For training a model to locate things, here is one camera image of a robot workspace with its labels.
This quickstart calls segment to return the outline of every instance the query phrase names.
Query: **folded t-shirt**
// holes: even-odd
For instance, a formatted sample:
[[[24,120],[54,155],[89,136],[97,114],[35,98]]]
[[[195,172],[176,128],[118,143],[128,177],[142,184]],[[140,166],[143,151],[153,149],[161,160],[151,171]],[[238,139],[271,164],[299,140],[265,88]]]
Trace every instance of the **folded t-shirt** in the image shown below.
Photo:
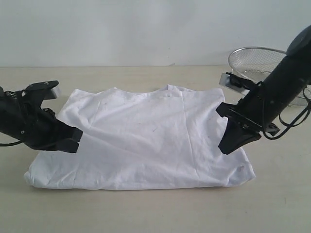
[[[75,90],[58,119],[84,133],[76,154],[41,151],[24,175],[35,187],[139,190],[237,186],[255,177],[242,148],[222,154],[221,89],[168,85],[150,93]]]

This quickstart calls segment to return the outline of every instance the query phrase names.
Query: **table surface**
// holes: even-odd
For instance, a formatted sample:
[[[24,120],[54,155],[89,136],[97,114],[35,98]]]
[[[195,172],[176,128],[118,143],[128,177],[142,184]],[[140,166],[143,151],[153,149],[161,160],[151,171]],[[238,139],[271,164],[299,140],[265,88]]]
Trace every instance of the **table surface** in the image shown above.
[[[147,92],[166,84],[194,90],[218,86],[226,66],[0,68],[4,90],[59,80],[63,95],[43,106],[58,112],[78,88],[117,87]],[[238,93],[224,89],[226,101]],[[289,107],[290,121],[301,110]],[[276,141],[245,146],[256,178],[235,188],[145,191],[47,190],[29,187],[23,174],[37,151],[0,148],[1,232],[292,233],[311,229],[311,120]],[[0,135],[1,142],[14,139]]]

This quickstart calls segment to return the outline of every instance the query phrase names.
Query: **white wall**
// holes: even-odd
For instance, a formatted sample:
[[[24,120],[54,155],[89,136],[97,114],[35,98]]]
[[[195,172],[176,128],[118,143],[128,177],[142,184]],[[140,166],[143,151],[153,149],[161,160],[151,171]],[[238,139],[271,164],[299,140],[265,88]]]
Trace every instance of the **white wall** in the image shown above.
[[[310,0],[0,0],[0,66],[226,64],[285,50]]]

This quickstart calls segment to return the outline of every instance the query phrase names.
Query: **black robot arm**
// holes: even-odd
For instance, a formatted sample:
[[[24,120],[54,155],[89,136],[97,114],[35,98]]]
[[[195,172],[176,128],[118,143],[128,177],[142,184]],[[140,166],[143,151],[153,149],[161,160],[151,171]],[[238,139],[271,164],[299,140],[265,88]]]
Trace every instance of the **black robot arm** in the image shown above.
[[[230,82],[238,88],[242,87],[241,83],[245,83],[243,79],[234,76],[230,77]],[[250,91],[238,104],[221,103],[216,109],[221,117],[228,118],[226,131],[219,144],[220,150],[230,154],[247,143],[259,140],[259,132],[263,132],[268,139],[278,139],[291,127],[297,126],[296,122],[303,115],[304,121],[311,111],[311,101],[304,93],[310,83],[311,26],[294,39],[286,51],[286,56],[264,81],[255,85],[248,83]],[[307,107],[292,123],[281,121],[287,128],[279,133],[279,128],[272,121],[302,91],[308,102]]]
[[[56,119],[51,109],[41,109],[43,100],[57,98],[57,85],[58,81],[34,83],[16,92],[0,87],[0,132],[18,140],[0,146],[24,143],[34,150],[78,150],[83,132]]]

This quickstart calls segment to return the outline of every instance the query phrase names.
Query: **metal mesh basket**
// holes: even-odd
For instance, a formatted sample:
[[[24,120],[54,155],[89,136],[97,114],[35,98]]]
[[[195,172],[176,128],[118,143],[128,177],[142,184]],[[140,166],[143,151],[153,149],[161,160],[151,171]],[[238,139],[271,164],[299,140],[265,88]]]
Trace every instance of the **metal mesh basket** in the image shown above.
[[[236,75],[253,80],[263,81],[286,56],[284,51],[263,47],[245,47],[235,50],[229,55],[228,62]],[[300,93],[291,105],[306,106],[307,101]]]

